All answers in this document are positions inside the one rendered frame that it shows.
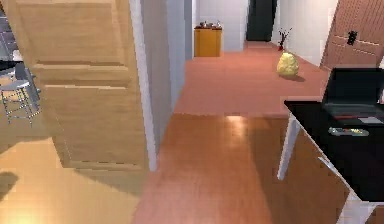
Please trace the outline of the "yellow wooden cabinet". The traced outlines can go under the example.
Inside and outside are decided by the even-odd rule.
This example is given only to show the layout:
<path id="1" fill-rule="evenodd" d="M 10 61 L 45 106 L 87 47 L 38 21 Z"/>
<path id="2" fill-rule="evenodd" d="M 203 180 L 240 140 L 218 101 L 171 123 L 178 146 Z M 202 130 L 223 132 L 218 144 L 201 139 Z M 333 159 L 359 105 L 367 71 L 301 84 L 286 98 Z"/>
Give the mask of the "yellow wooden cabinet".
<path id="1" fill-rule="evenodd" d="M 222 31 L 220 29 L 198 28 L 194 30 L 194 56 L 219 57 Z"/>

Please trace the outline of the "yellow lumpy sack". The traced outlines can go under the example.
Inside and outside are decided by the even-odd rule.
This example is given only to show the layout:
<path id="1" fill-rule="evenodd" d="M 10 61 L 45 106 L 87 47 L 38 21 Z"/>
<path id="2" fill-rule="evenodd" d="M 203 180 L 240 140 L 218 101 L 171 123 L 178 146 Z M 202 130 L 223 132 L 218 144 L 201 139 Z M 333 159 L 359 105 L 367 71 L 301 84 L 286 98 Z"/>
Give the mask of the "yellow lumpy sack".
<path id="1" fill-rule="evenodd" d="M 277 64 L 277 73 L 282 76 L 295 76 L 298 70 L 299 64 L 295 56 L 289 52 L 283 52 Z"/>

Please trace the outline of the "light wooden room door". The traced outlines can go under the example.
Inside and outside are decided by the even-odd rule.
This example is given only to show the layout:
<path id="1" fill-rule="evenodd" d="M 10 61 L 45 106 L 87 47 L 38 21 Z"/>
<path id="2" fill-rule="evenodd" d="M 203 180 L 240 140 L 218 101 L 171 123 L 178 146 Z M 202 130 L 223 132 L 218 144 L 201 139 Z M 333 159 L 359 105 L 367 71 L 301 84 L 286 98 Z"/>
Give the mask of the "light wooden room door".
<path id="1" fill-rule="evenodd" d="M 40 89 L 44 124 L 71 168 L 144 170 L 129 0 L 0 0 Z"/>

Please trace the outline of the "red vase with dark twigs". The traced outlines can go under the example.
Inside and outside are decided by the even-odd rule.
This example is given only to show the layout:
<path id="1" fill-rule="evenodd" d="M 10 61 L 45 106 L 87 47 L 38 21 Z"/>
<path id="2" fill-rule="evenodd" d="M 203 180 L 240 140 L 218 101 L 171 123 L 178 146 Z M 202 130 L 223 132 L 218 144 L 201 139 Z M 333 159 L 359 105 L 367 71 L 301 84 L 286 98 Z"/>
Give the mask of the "red vase with dark twigs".
<path id="1" fill-rule="evenodd" d="M 278 44 L 279 44 L 278 50 L 279 51 L 284 50 L 284 43 L 285 43 L 285 40 L 287 39 L 288 35 L 290 34 L 290 32 L 291 32 L 291 29 L 289 29 L 289 30 L 280 29 L 279 30 L 279 35 L 280 35 L 280 41 L 278 42 Z"/>

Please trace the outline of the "grey remote control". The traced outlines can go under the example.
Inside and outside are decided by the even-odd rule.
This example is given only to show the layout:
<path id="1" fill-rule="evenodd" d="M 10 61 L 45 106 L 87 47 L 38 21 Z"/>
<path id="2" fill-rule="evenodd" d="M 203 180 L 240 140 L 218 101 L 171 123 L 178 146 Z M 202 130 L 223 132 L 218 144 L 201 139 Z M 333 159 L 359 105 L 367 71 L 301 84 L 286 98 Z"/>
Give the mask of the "grey remote control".
<path id="1" fill-rule="evenodd" d="M 328 132 L 334 136 L 354 136 L 354 137 L 365 137 L 369 135 L 369 132 L 364 129 L 356 128 L 334 128 L 330 127 Z"/>

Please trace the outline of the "black top white desk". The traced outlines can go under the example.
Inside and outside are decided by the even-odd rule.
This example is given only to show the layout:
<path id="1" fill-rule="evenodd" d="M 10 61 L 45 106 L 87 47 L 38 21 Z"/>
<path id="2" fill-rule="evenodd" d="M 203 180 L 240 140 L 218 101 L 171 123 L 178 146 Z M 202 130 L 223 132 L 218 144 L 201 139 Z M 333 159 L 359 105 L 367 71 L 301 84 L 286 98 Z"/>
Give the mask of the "black top white desk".
<path id="1" fill-rule="evenodd" d="M 289 110 L 286 136 L 277 178 L 285 178 L 297 135 L 303 131 L 321 153 L 319 158 L 349 189 L 336 224 L 365 224 L 378 206 L 384 206 L 384 126 L 366 126 L 364 137 L 334 136 L 340 128 L 318 101 L 286 100 Z"/>

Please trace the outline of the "black laptop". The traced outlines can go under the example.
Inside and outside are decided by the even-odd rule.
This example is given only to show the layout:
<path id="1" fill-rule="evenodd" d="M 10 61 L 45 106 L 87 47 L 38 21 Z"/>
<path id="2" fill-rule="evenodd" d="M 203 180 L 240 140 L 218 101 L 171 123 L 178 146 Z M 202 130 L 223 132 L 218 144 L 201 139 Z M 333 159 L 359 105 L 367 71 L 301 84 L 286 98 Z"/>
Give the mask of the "black laptop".
<path id="1" fill-rule="evenodd" d="M 384 125 L 381 68 L 333 68 L 322 107 L 343 125 Z"/>

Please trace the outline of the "grey metal stool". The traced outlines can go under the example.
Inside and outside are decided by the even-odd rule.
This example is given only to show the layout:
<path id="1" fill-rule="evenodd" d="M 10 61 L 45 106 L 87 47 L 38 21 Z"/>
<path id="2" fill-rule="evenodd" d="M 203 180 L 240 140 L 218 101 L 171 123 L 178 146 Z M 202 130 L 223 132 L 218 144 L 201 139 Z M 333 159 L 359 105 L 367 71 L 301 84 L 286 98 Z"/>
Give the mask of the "grey metal stool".
<path id="1" fill-rule="evenodd" d="M 0 71 L 0 77 L 7 77 L 10 82 L 0 85 L 0 102 L 3 104 L 8 123 L 13 119 L 32 119 L 41 113 L 40 92 L 35 85 L 36 76 L 22 61 L 15 61 L 14 67 Z"/>

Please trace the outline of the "brown wooden room door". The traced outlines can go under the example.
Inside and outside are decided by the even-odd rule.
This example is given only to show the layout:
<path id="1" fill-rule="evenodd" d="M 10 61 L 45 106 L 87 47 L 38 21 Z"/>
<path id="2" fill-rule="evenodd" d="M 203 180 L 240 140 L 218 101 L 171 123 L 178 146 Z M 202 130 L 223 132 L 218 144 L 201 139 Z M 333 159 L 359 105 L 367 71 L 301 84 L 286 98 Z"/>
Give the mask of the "brown wooden room door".
<path id="1" fill-rule="evenodd" d="M 348 45 L 350 31 L 357 31 Z M 375 68 L 384 58 L 384 0 L 339 0 L 320 66 Z"/>

